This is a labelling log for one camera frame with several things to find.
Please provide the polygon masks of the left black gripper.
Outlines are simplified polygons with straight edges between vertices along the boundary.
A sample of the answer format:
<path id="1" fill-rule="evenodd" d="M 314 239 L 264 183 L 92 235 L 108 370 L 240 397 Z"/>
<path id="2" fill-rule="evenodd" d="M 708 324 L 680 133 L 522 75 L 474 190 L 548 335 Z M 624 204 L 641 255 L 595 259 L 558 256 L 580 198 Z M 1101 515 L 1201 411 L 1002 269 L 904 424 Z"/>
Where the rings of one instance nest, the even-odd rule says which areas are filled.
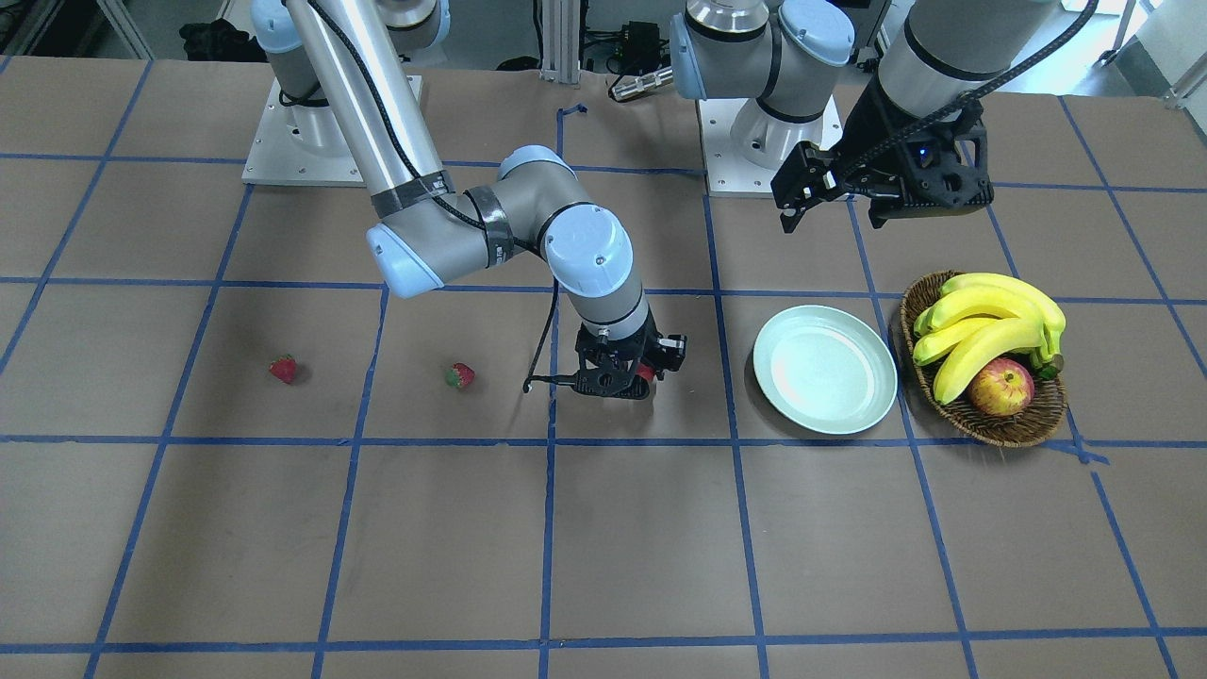
<path id="1" fill-rule="evenodd" d="M 823 201 L 867 197 L 871 228 L 891 219 L 945 218 L 992 205 L 987 130 L 976 90 L 923 117 L 897 107 L 871 80 L 830 150 L 797 144 L 771 178 L 785 235 Z"/>

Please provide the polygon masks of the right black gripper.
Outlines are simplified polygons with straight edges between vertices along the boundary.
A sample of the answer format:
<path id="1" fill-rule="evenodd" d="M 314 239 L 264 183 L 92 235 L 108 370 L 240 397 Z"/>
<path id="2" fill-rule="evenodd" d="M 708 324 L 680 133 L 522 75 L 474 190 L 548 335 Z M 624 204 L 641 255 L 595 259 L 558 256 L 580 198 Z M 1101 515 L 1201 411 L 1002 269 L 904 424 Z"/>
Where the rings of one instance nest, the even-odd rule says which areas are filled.
<path id="1" fill-rule="evenodd" d="M 573 390 L 583 396 L 643 400 L 651 396 L 651 384 L 634 375 L 639 361 L 653 365 L 661 381 L 665 373 L 681 369 L 687 343 L 688 336 L 682 334 L 660 334 L 651 315 L 624 339 L 600 335 L 582 323 L 575 344 L 579 367 L 573 375 Z"/>

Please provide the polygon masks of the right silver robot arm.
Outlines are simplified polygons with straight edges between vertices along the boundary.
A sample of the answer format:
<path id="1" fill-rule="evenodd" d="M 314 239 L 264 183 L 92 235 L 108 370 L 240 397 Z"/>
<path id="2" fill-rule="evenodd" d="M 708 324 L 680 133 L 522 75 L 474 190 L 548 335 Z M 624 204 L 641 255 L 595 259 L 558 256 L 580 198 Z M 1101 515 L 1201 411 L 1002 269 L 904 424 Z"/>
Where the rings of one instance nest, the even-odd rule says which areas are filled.
<path id="1" fill-rule="evenodd" d="M 331 113 L 371 194 L 371 253 L 401 298 L 441 289 L 529 251 L 579 315 L 578 367 L 548 384 L 642 400 L 681 369 L 686 336 L 655 327 L 616 213 L 595 205 L 555 151 L 527 145 L 491 185 L 456 191 L 406 78 L 402 55 L 448 31 L 444 1 L 255 1 L 251 19 L 281 109 Z"/>

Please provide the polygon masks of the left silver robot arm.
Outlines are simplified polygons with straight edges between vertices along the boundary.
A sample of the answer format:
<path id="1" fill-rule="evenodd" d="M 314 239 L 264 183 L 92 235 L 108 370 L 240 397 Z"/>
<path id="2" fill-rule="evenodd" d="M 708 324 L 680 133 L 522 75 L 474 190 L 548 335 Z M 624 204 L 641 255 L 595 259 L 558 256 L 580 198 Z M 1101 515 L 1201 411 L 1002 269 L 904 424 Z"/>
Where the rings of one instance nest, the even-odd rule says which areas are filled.
<path id="1" fill-rule="evenodd" d="M 842 122 L 820 125 L 856 27 L 828 1 L 688 1 L 670 25 L 675 87 L 693 100 L 740 99 L 733 139 L 772 171 L 781 227 L 842 197 L 869 198 L 871 226 L 992 205 L 982 98 L 1044 57 L 1020 51 L 1055 1 L 917 1 Z"/>

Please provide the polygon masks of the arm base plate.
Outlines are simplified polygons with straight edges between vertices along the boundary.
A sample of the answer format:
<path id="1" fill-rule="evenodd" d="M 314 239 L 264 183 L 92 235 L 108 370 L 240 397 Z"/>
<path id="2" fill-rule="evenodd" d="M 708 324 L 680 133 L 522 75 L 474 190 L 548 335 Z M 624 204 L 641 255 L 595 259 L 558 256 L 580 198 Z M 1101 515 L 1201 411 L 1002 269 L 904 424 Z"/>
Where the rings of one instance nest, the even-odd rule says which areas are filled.
<path id="1" fill-rule="evenodd" d="M 699 100 L 696 111 L 711 197 L 770 197 L 770 181 L 797 144 L 829 150 L 842 134 L 833 96 L 818 119 L 803 124 L 776 119 L 753 99 Z"/>
<path id="2" fill-rule="evenodd" d="M 293 105 L 276 81 L 260 117 L 241 180 L 246 185 L 315 188 L 365 185 L 336 113 L 327 105 Z"/>

